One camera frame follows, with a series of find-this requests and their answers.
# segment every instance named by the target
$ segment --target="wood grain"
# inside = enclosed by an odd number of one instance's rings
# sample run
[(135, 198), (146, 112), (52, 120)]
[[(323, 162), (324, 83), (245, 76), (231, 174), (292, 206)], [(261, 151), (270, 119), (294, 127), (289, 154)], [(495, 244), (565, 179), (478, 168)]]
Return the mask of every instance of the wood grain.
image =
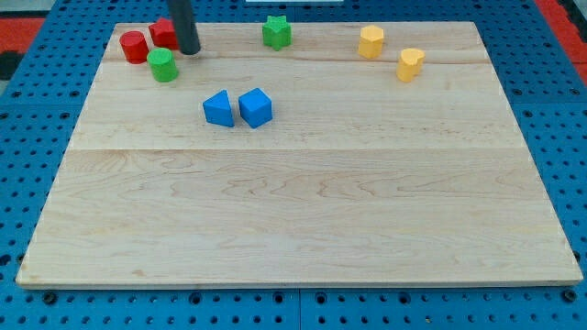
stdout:
[[(30, 289), (479, 287), (582, 279), (475, 26), (202, 24), (160, 84), (119, 24), (17, 282)], [(399, 82), (399, 51), (426, 63)], [(261, 87), (274, 119), (208, 125), (201, 103)]]

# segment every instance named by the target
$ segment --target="green cylinder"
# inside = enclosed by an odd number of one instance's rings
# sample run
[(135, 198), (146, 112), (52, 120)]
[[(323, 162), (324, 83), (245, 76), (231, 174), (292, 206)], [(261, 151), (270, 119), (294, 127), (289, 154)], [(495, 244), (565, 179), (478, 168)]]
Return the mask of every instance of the green cylinder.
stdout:
[(153, 73), (153, 78), (160, 83), (167, 83), (177, 78), (179, 72), (175, 66), (173, 53), (166, 48), (158, 48), (149, 52), (147, 62)]

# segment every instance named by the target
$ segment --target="blue cube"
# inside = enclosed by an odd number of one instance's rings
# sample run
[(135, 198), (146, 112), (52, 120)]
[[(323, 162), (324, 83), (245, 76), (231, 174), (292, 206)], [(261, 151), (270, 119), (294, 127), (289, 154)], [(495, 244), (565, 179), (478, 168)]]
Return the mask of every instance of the blue cube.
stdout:
[(226, 90), (220, 91), (204, 101), (204, 114), (205, 121), (210, 124), (224, 127), (235, 126), (230, 101), (228, 100), (228, 92)]
[(238, 98), (240, 116), (251, 126), (257, 128), (273, 119), (271, 99), (259, 88)]

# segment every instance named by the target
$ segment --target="blue pegboard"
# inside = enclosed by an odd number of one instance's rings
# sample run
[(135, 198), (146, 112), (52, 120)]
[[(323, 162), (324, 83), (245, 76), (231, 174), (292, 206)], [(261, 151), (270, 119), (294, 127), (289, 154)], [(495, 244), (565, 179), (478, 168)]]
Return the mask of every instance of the blue pegboard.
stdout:
[[(531, 1), (194, 1), (201, 22), (472, 20), (559, 219), (587, 260), (587, 91)], [(22, 258), (116, 22), (163, 0), (60, 0), (0, 100), (0, 328), (585, 328), (587, 287), (475, 290), (24, 291)]]

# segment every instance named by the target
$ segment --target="green block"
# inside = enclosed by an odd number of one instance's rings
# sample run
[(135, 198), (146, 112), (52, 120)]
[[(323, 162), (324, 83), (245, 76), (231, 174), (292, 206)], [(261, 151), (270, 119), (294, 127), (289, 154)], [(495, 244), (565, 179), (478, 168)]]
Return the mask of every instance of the green block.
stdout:
[(160, 83), (167, 83), (177, 78), (179, 72), (175, 66), (173, 53), (166, 48), (154, 49), (147, 55), (147, 62), (153, 78)]
[(267, 23), (263, 24), (263, 45), (279, 51), (291, 44), (292, 26), (287, 23), (287, 17), (267, 16)]

